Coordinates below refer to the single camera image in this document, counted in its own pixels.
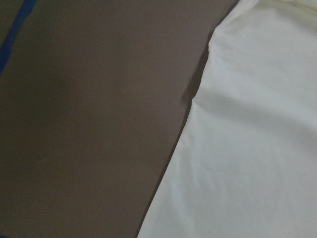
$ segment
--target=white fabric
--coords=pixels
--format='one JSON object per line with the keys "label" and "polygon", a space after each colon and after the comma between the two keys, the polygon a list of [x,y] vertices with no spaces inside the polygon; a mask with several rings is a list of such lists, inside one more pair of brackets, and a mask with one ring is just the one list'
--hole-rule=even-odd
{"label": "white fabric", "polygon": [[138,238],[317,238],[315,6],[241,0],[216,28]]}

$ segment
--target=white cloth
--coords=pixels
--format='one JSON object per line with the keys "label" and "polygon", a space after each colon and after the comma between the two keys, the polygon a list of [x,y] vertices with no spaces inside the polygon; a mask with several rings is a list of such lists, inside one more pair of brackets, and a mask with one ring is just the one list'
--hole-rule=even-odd
{"label": "white cloth", "polygon": [[138,238],[317,238],[317,0],[241,0]]}

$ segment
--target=blue line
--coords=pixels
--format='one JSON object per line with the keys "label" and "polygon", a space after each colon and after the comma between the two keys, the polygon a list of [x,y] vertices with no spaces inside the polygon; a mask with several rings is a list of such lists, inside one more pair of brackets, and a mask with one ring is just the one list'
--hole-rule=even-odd
{"label": "blue line", "polygon": [[32,12],[33,7],[35,5],[36,0],[24,0],[21,8],[18,11],[18,14],[15,17],[11,28],[5,37],[5,40],[0,48],[0,76],[8,62],[10,55],[11,55],[11,48],[18,33],[21,25],[23,24],[24,20],[27,16]]}

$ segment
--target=blue tape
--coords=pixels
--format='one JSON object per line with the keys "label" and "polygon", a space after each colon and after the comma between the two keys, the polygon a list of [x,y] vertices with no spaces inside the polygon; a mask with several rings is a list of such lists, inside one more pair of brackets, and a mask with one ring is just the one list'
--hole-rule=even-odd
{"label": "blue tape", "polygon": [[21,8],[18,11],[18,14],[14,19],[13,24],[11,25],[11,28],[7,36],[5,37],[5,40],[0,48],[0,76],[6,66],[6,63],[10,58],[11,48],[16,37],[16,34],[21,28],[21,25],[23,24],[24,20],[32,12],[35,2],[36,0],[24,0]]}

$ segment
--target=brown surface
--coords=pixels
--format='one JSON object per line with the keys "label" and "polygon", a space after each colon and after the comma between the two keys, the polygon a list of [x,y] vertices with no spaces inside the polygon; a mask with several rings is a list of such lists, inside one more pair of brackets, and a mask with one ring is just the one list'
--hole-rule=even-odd
{"label": "brown surface", "polygon": [[0,80],[0,234],[134,237],[236,2],[39,0]]}

